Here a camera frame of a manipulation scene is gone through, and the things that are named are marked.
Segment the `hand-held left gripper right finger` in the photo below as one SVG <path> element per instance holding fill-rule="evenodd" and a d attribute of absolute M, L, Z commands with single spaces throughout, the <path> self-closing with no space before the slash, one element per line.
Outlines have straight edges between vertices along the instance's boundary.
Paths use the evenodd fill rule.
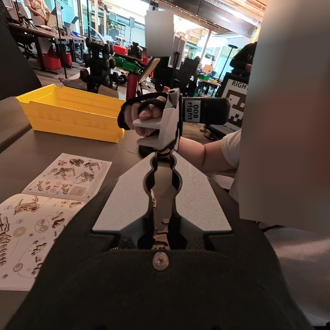
<path fill-rule="evenodd" d="M 232 227 L 208 177 L 176 151 L 170 153 L 175 194 L 169 222 L 171 250 L 211 247 L 210 236 L 231 235 Z"/>

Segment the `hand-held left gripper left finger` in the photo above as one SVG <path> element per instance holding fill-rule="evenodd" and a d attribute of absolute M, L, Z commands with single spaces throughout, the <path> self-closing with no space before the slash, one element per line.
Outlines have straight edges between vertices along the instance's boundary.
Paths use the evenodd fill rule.
<path fill-rule="evenodd" d="M 154 243 L 154 212 L 152 188 L 155 185 L 157 153 L 152 152 L 121 175 L 96 223 L 95 234 L 129 238 L 140 249 Z"/>

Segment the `person's right forearm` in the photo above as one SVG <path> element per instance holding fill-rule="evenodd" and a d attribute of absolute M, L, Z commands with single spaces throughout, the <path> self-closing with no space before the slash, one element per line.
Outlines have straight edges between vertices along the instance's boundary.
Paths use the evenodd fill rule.
<path fill-rule="evenodd" d="M 234 168 L 225 159 L 221 141 L 203 145 L 181 137 L 177 153 L 204 174 L 220 173 Z"/>

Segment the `person's right hand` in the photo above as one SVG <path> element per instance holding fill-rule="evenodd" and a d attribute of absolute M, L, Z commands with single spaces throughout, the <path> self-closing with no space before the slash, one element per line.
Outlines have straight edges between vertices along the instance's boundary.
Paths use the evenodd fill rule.
<path fill-rule="evenodd" d="M 159 118 L 162 117 L 163 110 L 155 105 L 147 105 L 147 107 L 138 114 L 138 107 L 140 106 L 140 102 L 136 102 L 131 106 L 128 106 L 125 110 L 124 117 L 126 124 L 129 126 L 131 130 L 135 130 L 135 132 L 141 137 L 147 137 L 154 129 L 152 128 L 144 128 L 137 127 L 133 125 L 133 122 L 137 119 L 140 120 L 149 120 L 151 118 Z"/>

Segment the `black and white marker sign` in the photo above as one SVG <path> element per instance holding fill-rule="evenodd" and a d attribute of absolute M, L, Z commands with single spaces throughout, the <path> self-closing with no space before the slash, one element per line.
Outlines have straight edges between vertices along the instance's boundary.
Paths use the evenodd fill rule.
<path fill-rule="evenodd" d="M 218 96 L 230 100 L 231 108 L 228 121 L 224 125 L 209 125 L 209 139 L 223 138 L 225 135 L 241 129 L 244 116 L 245 100 L 248 91 L 249 78 L 233 73 L 226 73 L 221 83 Z"/>

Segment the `black office chair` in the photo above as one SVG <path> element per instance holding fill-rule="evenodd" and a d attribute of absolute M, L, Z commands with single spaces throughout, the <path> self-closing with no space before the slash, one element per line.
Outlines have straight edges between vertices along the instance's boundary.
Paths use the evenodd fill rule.
<path fill-rule="evenodd" d="M 200 57 L 196 56 L 194 59 L 186 57 L 181 65 L 177 74 L 177 87 L 180 89 L 180 93 L 186 97 L 188 93 L 187 85 L 191 82 L 191 77 L 197 77 L 197 67 L 200 63 Z"/>

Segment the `assembly instruction booklet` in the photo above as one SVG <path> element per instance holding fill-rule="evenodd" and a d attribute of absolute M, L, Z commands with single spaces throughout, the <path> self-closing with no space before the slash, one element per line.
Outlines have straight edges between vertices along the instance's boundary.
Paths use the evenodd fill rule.
<path fill-rule="evenodd" d="M 0 289 L 30 291 L 73 216 L 100 190 L 111 162 L 61 154 L 0 206 Z"/>

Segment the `black floor lamp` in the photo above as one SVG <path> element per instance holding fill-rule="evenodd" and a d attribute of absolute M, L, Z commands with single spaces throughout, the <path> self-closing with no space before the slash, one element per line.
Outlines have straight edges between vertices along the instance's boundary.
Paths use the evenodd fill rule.
<path fill-rule="evenodd" d="M 239 49 L 237 46 L 231 45 L 231 44 L 228 44 L 228 47 L 229 47 L 229 58 L 228 58 L 229 69 L 228 69 L 228 71 L 231 72 L 233 70 L 233 67 L 230 65 L 230 62 L 236 56 Z"/>

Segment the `white sign on stand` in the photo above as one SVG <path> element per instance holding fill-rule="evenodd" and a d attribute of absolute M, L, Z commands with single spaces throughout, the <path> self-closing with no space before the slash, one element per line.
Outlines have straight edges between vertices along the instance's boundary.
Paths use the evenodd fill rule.
<path fill-rule="evenodd" d="M 185 46 L 186 39 L 181 35 L 174 33 L 173 50 L 167 64 L 169 68 L 175 68 L 177 70 L 180 69 Z"/>

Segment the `light wooden tilted board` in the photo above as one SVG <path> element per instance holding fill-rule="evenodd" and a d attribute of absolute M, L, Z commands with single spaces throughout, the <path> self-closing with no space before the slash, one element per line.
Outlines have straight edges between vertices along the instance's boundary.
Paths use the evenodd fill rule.
<path fill-rule="evenodd" d="M 143 69 L 142 73 L 139 75 L 138 84 L 142 83 L 147 77 L 154 71 L 156 66 L 159 64 L 161 58 L 154 57 L 150 60 L 147 66 Z"/>

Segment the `red bottle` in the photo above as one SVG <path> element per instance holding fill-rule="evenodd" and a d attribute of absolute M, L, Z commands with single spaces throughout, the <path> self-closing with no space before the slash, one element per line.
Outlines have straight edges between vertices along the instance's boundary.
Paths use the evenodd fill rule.
<path fill-rule="evenodd" d="M 138 81 L 139 81 L 138 72 L 130 70 L 127 75 L 126 101 L 136 97 Z"/>

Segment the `green storage bins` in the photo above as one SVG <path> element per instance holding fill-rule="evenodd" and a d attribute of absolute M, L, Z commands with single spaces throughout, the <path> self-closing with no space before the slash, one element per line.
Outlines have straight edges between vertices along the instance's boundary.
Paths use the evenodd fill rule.
<path fill-rule="evenodd" d="M 123 69 L 124 71 L 134 71 L 134 72 L 142 72 L 143 67 L 137 63 L 130 62 L 122 57 L 113 56 L 115 60 L 115 67 L 119 69 Z"/>

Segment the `yellow plastic bin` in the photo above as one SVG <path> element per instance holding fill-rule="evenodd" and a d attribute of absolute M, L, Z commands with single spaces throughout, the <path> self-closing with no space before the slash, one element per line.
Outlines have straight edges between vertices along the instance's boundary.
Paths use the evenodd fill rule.
<path fill-rule="evenodd" d="M 113 143 L 124 137 L 117 121 L 124 100 L 54 84 L 16 99 L 35 131 Z"/>

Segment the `black dumbbell rack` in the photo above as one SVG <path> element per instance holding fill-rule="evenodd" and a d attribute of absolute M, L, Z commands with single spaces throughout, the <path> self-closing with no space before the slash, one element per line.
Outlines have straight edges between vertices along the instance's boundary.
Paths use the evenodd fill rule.
<path fill-rule="evenodd" d="M 116 67 L 113 58 L 114 46 L 112 44 L 100 44 L 87 37 L 85 40 L 89 53 L 83 54 L 85 69 L 80 70 L 80 79 L 86 83 L 88 92 L 98 93 L 100 86 L 112 89 L 113 83 L 117 86 L 127 83 L 125 74 L 119 75 L 118 72 L 111 72 Z"/>

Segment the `black frame workbench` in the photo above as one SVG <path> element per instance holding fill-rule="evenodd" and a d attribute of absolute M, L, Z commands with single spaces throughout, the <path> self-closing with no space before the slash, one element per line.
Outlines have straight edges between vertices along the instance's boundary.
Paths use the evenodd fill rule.
<path fill-rule="evenodd" d="M 64 57 L 62 57 L 62 53 L 64 52 L 64 47 L 68 47 L 71 54 L 71 59 L 73 62 L 76 62 L 76 51 L 75 46 L 80 45 L 80 57 L 82 58 L 83 55 L 83 46 L 85 42 L 84 37 L 77 37 L 76 35 L 70 33 L 70 35 L 63 35 L 63 31 L 60 32 L 52 32 L 51 30 L 44 29 L 43 26 L 37 27 L 24 27 L 20 24 L 16 23 L 8 23 L 9 30 L 14 35 L 20 35 L 24 41 L 29 41 L 35 44 L 35 48 L 37 51 L 37 59 L 39 63 L 38 67 L 32 67 L 33 69 L 58 74 L 55 71 L 48 70 L 45 66 L 43 53 L 40 46 L 40 41 L 38 38 L 47 38 L 52 43 L 55 44 L 56 55 L 60 57 L 61 64 L 64 65 L 64 68 L 73 68 L 73 66 L 65 65 Z"/>

